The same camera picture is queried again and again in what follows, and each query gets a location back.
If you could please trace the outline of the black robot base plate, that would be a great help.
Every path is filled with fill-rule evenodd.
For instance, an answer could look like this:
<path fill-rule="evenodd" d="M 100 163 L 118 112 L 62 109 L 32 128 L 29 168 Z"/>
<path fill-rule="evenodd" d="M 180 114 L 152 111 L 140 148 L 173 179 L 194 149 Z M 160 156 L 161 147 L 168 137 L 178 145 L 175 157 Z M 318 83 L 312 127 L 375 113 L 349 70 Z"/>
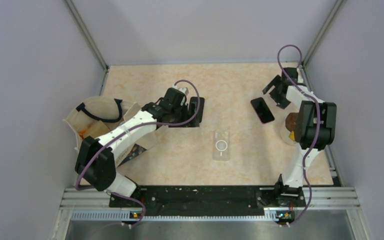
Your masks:
<path fill-rule="evenodd" d="M 131 197 L 111 194 L 111 208 L 141 208 L 147 217 L 241 217 L 263 216 L 265 208 L 292 210 L 304 207 L 303 199 L 277 199 L 268 185 L 144 185 Z"/>

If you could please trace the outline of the black phone case with camera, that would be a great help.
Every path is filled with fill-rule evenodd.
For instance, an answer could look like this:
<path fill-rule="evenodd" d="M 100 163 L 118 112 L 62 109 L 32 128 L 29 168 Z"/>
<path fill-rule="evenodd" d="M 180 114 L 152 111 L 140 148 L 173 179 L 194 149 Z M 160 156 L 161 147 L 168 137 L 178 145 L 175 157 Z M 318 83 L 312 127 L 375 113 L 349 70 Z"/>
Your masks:
<path fill-rule="evenodd" d="M 190 98 L 189 108 L 188 108 L 189 117 L 192 117 L 194 114 L 196 114 L 196 116 L 189 122 L 190 127 L 200 126 L 200 123 L 202 122 L 202 119 L 203 119 L 204 106 L 205 106 L 204 97 L 193 96 Z"/>

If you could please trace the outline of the clear magsafe phone case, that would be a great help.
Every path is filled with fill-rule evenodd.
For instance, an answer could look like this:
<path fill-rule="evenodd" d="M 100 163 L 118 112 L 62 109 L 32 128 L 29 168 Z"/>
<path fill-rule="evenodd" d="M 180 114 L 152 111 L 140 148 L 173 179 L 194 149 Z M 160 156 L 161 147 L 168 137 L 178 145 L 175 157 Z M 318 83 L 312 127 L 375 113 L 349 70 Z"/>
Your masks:
<path fill-rule="evenodd" d="M 214 131 L 212 159 L 215 161 L 230 160 L 230 133 L 228 131 Z"/>

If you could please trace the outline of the purple edged smartphone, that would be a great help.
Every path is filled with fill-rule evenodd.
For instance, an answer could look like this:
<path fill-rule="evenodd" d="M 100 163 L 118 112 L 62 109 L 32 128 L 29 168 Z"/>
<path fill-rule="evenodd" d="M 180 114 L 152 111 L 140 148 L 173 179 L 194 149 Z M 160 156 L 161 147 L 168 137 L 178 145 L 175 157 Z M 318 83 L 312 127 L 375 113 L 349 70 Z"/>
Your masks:
<path fill-rule="evenodd" d="M 273 113 L 262 97 L 252 99 L 250 104 L 262 124 L 267 124 L 275 120 Z"/>

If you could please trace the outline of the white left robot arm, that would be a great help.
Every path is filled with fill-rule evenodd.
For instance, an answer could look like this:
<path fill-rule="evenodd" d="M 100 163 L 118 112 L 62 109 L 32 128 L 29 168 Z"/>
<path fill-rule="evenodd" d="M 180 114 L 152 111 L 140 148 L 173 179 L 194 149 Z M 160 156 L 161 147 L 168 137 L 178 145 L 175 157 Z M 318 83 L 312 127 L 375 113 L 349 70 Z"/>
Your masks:
<path fill-rule="evenodd" d="M 140 138 L 153 133 L 161 126 L 183 127 L 196 118 L 189 115 L 186 103 L 188 89 L 176 85 L 167 89 L 157 102 L 145 104 L 133 117 L 110 132 L 93 138 L 86 137 L 79 149 L 74 170 L 78 180 L 86 180 L 90 188 L 99 192 L 121 195 L 129 207 L 140 202 L 138 185 L 117 172 L 117 159 L 126 153 Z"/>

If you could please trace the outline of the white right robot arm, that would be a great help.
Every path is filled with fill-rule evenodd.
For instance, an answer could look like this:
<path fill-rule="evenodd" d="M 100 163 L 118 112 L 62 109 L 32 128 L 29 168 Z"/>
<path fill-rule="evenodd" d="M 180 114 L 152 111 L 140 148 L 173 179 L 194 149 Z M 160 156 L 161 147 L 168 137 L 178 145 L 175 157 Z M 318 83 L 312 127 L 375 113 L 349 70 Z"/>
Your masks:
<path fill-rule="evenodd" d="M 298 111 L 285 118 L 283 135 L 296 146 L 291 163 L 274 186 L 273 200 L 287 206 L 302 200 L 306 173 L 314 159 L 335 138 L 337 105 L 317 98 L 300 80 L 297 68 L 285 67 L 263 89 L 277 107 L 286 109 L 294 104 Z"/>

